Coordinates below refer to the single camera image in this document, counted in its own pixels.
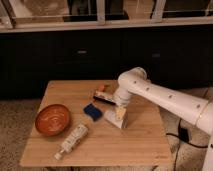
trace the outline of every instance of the terrazzo floor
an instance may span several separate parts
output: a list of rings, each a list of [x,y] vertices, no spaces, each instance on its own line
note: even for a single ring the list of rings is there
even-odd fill
[[[199,97],[213,100],[213,88],[199,88],[183,90]],[[23,168],[19,160],[23,153],[26,140],[30,134],[32,124],[40,105],[41,99],[31,100],[0,100],[0,171],[46,171],[46,168]],[[179,118],[160,108],[166,132],[177,134]],[[181,126],[188,128],[190,142],[197,145],[207,145],[209,136],[186,121]],[[175,161],[179,140],[168,136],[171,152]],[[198,149],[184,142],[180,142],[177,155],[176,171],[200,171],[202,169],[206,149]],[[56,170],[70,170],[70,168],[56,168]],[[145,171],[150,167],[81,167],[80,171]],[[172,171],[171,167],[153,167],[155,171]]]

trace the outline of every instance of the bottle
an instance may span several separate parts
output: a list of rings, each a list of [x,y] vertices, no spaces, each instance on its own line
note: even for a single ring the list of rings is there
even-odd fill
[[[78,125],[70,135],[61,144],[61,149],[55,154],[55,159],[60,160],[65,153],[70,153],[76,145],[84,138],[88,133],[88,128],[80,124]]]

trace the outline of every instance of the cable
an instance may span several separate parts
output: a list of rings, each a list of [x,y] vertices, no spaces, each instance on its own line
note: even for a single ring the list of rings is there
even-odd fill
[[[180,118],[179,122],[178,122],[178,130],[180,128],[181,121],[182,121],[182,119]],[[174,169],[173,169],[174,171],[176,171],[176,165],[177,165],[178,153],[179,153],[179,150],[180,150],[180,144],[181,144],[181,141],[179,139],[178,148],[177,148],[177,152],[176,152],[176,155],[175,155],[175,162],[174,162]]]
[[[169,133],[166,133],[166,135],[170,135],[170,136],[176,137],[176,138],[178,138],[180,140],[179,136],[176,135],[176,134],[173,134],[173,133],[169,132]],[[193,146],[195,148],[208,148],[208,145],[196,145],[196,144],[192,144],[192,143],[186,142],[186,141],[183,141],[183,142],[188,144],[188,145],[191,145],[191,146]]]

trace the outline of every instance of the orange bowl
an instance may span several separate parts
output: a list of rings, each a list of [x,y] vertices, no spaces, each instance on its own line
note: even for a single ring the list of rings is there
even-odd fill
[[[35,120],[35,127],[45,136],[61,133],[70,123],[70,111],[61,104],[53,104],[42,109]]]

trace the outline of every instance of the wooden table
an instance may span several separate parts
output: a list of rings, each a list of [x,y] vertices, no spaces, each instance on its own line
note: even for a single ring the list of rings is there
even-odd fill
[[[51,81],[48,84],[39,111],[47,105],[63,104],[71,111],[72,125],[55,137],[41,136],[33,126],[27,141],[21,166],[152,166],[172,164],[170,147],[159,114],[153,103],[133,96],[127,111],[128,125],[120,130],[103,117],[96,122],[85,115],[83,108],[93,101],[99,85],[109,85],[107,92],[114,92],[114,80]],[[111,105],[95,101],[103,112]],[[62,160],[54,154],[60,144],[78,124],[89,128],[88,136]]]

